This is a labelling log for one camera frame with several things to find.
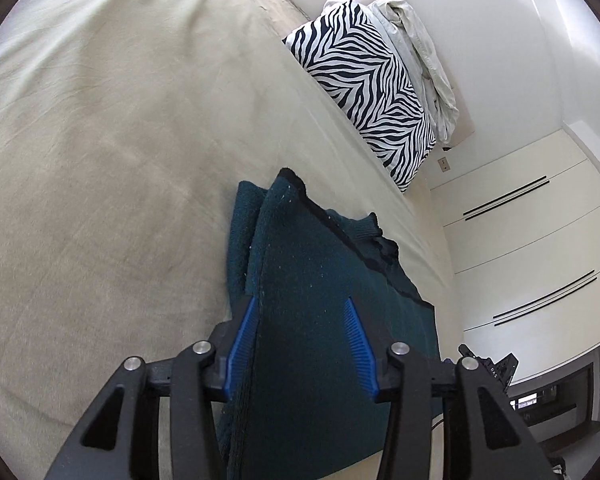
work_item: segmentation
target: bed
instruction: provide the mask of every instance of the bed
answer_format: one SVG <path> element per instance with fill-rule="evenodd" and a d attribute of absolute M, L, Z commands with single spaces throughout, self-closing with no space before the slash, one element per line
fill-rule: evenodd
<path fill-rule="evenodd" d="M 400 193 L 289 53 L 305 21 L 289 0 L 20 0 L 0 27 L 0 455 L 19 480 L 122 359 L 226 318 L 237 184 L 282 167 L 319 205 L 377 213 L 456 357 L 426 183 Z"/>

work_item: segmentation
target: crumpled white sheet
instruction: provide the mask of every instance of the crumpled white sheet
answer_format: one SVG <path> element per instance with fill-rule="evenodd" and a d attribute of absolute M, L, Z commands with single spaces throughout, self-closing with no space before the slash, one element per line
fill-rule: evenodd
<path fill-rule="evenodd" d="M 429 114 L 438 140 L 448 144 L 459 111 L 427 29 L 413 7 L 404 0 L 376 0 L 368 8 L 406 65 L 413 89 Z"/>

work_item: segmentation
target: electrical outlet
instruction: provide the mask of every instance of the electrical outlet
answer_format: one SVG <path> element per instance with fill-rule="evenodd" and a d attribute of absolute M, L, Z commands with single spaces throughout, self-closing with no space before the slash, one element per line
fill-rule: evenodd
<path fill-rule="evenodd" d="M 440 165 L 440 169 L 442 170 L 443 173 L 445 171 L 449 171 L 451 169 L 451 167 L 449 166 L 449 163 L 446 161 L 446 156 L 439 158 L 438 164 Z"/>

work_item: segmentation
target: pillow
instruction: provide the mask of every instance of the pillow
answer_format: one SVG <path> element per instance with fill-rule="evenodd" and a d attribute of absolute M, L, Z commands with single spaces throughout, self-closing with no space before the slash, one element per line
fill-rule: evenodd
<path fill-rule="evenodd" d="M 330 7 L 283 41 L 405 191 L 436 137 L 405 66 L 363 6 Z"/>

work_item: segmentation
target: white wall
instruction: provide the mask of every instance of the white wall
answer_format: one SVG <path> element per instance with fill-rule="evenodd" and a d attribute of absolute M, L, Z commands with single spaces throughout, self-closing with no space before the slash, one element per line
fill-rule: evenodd
<path fill-rule="evenodd" d="M 409 1 L 476 126 L 451 151 L 434 150 L 421 170 L 429 187 L 560 128 L 600 160 L 600 23 L 583 0 Z"/>
<path fill-rule="evenodd" d="M 560 95 L 533 0 L 408 0 L 462 93 L 476 131 L 423 165 L 429 187 L 487 164 L 561 127 Z"/>

